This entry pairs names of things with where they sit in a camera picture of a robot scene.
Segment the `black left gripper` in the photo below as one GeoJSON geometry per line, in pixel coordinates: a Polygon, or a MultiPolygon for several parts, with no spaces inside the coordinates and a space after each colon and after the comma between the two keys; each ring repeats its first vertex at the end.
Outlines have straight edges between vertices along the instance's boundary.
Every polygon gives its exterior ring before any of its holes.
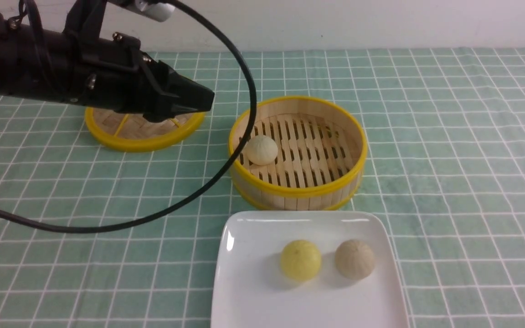
{"type": "Polygon", "coordinates": [[[60,65],[62,103],[140,114],[153,123],[212,109],[213,90],[154,60],[134,37],[90,43],[72,32],[62,37],[69,46],[60,65]]]}

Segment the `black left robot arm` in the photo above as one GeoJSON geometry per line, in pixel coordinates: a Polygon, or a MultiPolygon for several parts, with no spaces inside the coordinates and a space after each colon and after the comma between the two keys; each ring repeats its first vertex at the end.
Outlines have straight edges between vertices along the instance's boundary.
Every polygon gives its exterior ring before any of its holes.
{"type": "Polygon", "coordinates": [[[154,60],[140,40],[100,36],[106,0],[77,0],[64,30],[42,27],[33,0],[0,13],[0,95],[75,104],[161,121],[211,110],[215,93],[154,60]]]}

